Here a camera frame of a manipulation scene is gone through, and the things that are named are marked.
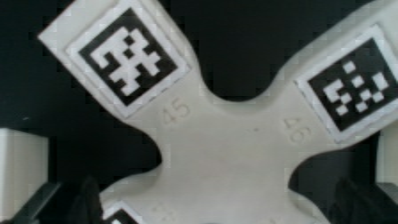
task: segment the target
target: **apriltag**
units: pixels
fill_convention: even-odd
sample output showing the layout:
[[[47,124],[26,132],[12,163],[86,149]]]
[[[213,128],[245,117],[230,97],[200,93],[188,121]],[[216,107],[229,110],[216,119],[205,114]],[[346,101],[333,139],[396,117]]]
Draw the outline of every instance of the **apriltag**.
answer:
[[[342,141],[398,107],[398,60],[374,25],[298,79],[333,140]]]
[[[104,224],[143,224],[138,215],[122,201],[104,211]]]
[[[122,0],[108,9],[72,41],[67,54],[77,72],[129,117],[188,73],[184,59],[138,0]]]

